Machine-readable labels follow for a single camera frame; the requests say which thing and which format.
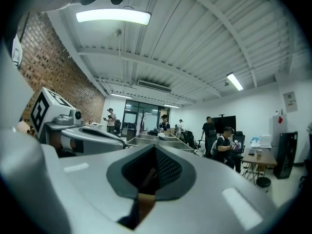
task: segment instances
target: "man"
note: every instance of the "man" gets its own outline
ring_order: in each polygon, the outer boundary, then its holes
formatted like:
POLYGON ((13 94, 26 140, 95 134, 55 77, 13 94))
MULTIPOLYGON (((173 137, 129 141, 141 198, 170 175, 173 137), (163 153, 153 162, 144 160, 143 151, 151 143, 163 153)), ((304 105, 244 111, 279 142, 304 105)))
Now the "man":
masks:
POLYGON ((167 121, 168 120, 167 115, 163 115, 161 118, 162 118, 162 123, 159 124, 159 128, 163 128, 164 131, 170 130, 170 124, 167 121))
POLYGON ((229 138, 232 136, 232 128, 225 127, 222 136, 220 136, 215 145, 214 160, 222 162, 240 173, 240 157, 231 153, 233 146, 230 143, 229 138))
POLYGON ((105 121, 107 121, 107 127, 106 130, 108 133, 110 134, 114 134, 114 130, 115 130, 115 120, 116 120, 116 115, 114 114, 114 110, 112 108, 110 108, 108 110, 108 112, 110 113, 110 115, 108 116, 108 119, 104 118, 105 121))
POLYGON ((183 125, 182 125, 183 120, 179 120, 179 123, 176 125, 176 137, 181 138, 181 133, 183 131, 183 125))
POLYGON ((206 154, 205 154, 205 157, 208 157, 210 158, 211 157, 211 154, 210 154, 210 148, 208 146, 208 137, 209 137, 209 131, 215 131, 215 126, 214 124, 212 123, 211 121, 211 117, 208 116, 206 118, 206 123, 203 125, 203 132, 201 134, 201 139, 203 139, 203 136, 204 136, 204 133, 205 133, 205 149, 206 149, 206 154))

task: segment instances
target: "black shirt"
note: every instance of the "black shirt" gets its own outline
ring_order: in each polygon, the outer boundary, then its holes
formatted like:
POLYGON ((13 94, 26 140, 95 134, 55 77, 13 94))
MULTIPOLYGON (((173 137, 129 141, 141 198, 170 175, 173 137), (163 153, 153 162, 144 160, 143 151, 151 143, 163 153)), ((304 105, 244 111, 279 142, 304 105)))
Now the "black shirt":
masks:
POLYGON ((170 130, 170 124, 168 122, 162 122, 159 124, 159 128, 163 128, 164 131, 170 130))
MULTIPOLYGON (((218 150, 218 146, 229 146, 230 145, 230 140, 228 138, 224 137, 224 140, 222 137, 219 137, 218 140, 216 141, 216 145, 215 148, 218 150)), ((223 155, 226 155, 226 153, 228 153, 229 151, 223 151, 223 152, 219 152, 218 153, 222 153, 223 155)))
POLYGON ((209 136, 209 131, 215 130, 215 126, 212 123, 205 123, 202 128, 205 131, 205 135, 209 136))

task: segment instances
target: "glass wall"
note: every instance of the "glass wall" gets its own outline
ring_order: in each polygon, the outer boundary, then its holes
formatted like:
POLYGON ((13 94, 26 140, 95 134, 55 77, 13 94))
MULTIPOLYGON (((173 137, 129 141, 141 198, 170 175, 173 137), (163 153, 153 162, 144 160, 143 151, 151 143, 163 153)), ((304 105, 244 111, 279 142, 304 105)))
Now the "glass wall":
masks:
POLYGON ((169 108, 127 100, 122 121, 122 128, 124 128, 125 131, 122 131, 122 133, 126 135, 126 128, 128 129, 129 127, 135 127, 136 135, 142 131, 150 131, 154 128, 158 128, 159 123, 162 122, 162 115, 167 115, 169 121, 169 113, 169 108))

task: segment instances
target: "wall sign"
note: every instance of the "wall sign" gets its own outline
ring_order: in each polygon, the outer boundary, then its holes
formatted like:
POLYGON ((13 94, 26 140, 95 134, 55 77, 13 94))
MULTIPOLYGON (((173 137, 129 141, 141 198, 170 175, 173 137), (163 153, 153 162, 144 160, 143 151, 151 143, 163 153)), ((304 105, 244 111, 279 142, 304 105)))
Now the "wall sign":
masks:
POLYGON ((286 113, 298 111, 297 101, 294 92, 283 94, 283 97, 285 101, 286 113))

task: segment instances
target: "air vent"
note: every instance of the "air vent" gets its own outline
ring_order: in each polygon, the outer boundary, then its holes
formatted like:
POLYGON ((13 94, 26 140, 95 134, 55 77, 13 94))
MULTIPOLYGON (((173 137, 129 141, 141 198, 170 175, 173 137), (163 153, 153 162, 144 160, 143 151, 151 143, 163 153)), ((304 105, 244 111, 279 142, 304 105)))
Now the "air vent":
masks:
POLYGON ((163 91, 166 93, 171 92, 171 89, 168 87, 164 87, 164 86, 161 86, 161 85, 158 85, 155 83, 151 83, 148 81, 139 80, 137 84, 138 84, 138 86, 141 86, 141 87, 152 88, 152 89, 156 89, 156 90, 163 91))

